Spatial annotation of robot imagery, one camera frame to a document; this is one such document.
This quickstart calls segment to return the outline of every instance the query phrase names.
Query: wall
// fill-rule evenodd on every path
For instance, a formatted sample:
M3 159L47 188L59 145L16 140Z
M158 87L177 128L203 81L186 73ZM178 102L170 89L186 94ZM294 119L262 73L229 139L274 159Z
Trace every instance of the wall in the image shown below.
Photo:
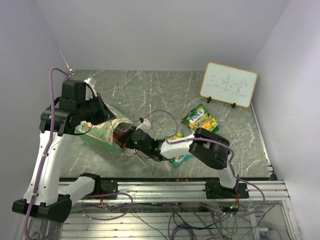
M320 1L291 0L255 60L253 105L306 240L319 239Z
M50 104L48 72L67 70L32 0L3 0L0 7L0 233L14 239L21 215L11 211L31 180L39 148L40 114ZM54 74L56 96L63 76Z
M71 68L248 69L289 0L36 0Z

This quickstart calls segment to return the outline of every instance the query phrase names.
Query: whiteboard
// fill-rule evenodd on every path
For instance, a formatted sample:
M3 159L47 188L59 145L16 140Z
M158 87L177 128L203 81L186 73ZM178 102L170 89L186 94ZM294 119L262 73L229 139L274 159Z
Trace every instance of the whiteboard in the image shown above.
M200 96L248 108L258 74L231 66L209 62L203 77Z

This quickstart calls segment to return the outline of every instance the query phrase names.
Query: white wall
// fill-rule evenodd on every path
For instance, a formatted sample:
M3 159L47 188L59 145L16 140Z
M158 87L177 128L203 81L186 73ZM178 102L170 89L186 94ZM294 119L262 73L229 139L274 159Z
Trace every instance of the white wall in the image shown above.
M40 114L50 104L48 72L67 70L59 48L32 0L0 4L0 233L13 239L21 215L13 201L23 198L39 148ZM63 76L54 74L56 96Z
M251 70L253 105L306 240L319 239L320 1L291 0Z
M289 0L36 0L75 69L248 69Z

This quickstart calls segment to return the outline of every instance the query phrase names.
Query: table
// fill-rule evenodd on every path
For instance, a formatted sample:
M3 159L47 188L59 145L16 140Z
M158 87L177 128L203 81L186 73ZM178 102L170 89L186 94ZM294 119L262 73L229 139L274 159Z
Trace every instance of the table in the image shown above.
M102 99L126 115L137 126L139 118L163 109L181 120L191 109L203 103L219 122L216 133L227 138L235 152L233 167L241 177L269 177L268 157L252 109L214 101L200 96L204 71L145 71L145 70L75 70L74 78L96 79L95 89ZM151 136L170 135L174 121L165 113L156 112L149 118ZM182 126L187 136L191 132ZM61 177L78 177L81 173L114 178L210 178L217 177L214 169L192 157L178 168L168 161L138 159L136 155L119 156L93 148L77 136L72 138Z

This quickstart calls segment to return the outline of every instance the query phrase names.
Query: green snack bag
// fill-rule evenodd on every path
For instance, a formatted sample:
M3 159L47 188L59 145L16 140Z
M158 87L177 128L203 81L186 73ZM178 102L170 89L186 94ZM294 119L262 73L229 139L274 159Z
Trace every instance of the green snack bag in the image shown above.
M184 137L183 133L181 131L178 131L176 135L169 137L168 140L182 139L183 137ZM180 165L182 165L190 157L192 157L192 155L175 156L171 158L169 162L172 163L177 168Z
M210 132L216 132L219 130L217 120L210 115L202 103L192 109L181 120L181 123L186 125L193 132L195 132L197 128L204 128Z

